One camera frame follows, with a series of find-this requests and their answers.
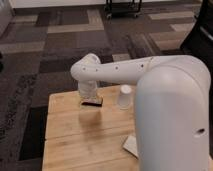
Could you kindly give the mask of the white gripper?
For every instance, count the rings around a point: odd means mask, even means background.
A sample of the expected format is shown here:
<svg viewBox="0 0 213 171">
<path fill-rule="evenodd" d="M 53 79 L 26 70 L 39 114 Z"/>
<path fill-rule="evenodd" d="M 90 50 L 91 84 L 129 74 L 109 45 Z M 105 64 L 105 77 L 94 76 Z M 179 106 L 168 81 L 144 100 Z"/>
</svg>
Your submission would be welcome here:
<svg viewBox="0 0 213 171">
<path fill-rule="evenodd" d="M 97 82 L 86 81 L 78 83 L 78 91 L 82 98 L 92 99 L 97 97 Z"/>
</svg>

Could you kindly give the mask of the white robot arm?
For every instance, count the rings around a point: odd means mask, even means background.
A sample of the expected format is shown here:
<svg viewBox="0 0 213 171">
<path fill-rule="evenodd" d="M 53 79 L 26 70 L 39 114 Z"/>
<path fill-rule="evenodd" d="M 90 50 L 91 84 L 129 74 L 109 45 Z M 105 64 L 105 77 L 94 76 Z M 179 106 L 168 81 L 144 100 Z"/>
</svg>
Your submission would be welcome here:
<svg viewBox="0 0 213 171">
<path fill-rule="evenodd" d="M 85 98 L 99 81 L 135 87 L 140 171 L 210 171 L 211 74 L 202 60 L 166 55 L 103 64 L 89 53 L 70 72 Z"/>
</svg>

